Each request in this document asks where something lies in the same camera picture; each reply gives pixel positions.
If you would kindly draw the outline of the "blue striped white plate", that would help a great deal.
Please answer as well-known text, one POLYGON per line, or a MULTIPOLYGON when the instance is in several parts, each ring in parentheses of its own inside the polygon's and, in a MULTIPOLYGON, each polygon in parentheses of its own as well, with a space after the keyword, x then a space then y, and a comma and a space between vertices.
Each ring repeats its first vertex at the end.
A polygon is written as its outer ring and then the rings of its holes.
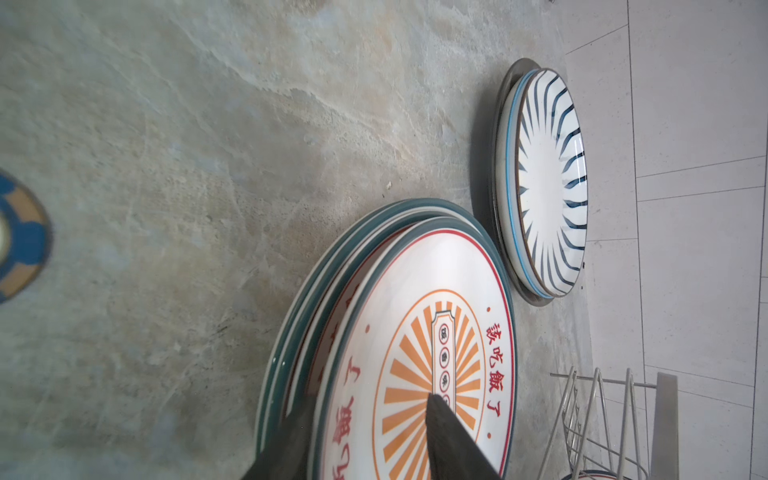
POLYGON ((524 244, 538 287, 564 297, 581 272, 588 227, 587 159, 563 78, 538 69, 520 95, 516 180, 524 244))

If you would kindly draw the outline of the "strawberry pattern white plate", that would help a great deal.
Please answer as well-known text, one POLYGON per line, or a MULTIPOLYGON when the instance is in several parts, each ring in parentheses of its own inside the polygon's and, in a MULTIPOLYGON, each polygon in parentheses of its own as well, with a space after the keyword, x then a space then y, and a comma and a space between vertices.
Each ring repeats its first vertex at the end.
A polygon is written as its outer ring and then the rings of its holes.
POLYGON ((495 133, 495 159, 493 165, 494 207, 496 228, 510 277, 521 296, 535 306, 552 301, 536 278, 523 237, 516 179, 517 133, 522 88, 536 69, 513 77, 501 97, 495 133))

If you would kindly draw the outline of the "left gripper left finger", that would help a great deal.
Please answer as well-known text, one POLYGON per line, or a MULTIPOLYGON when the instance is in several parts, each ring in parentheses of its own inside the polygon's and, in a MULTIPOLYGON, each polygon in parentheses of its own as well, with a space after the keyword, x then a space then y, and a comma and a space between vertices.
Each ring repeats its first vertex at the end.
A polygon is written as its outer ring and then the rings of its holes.
POLYGON ((304 398, 283 421, 271 442, 256 455, 242 479, 305 479, 314 409, 315 399, 304 398))

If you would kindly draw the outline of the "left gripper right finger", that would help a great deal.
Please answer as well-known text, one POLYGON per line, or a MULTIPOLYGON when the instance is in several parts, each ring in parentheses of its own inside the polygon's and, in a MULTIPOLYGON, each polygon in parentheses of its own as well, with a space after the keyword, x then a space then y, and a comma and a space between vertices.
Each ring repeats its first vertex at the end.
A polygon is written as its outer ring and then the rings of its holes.
POLYGON ((428 397, 426 427, 432 479, 501 479, 439 395, 430 394, 428 397))

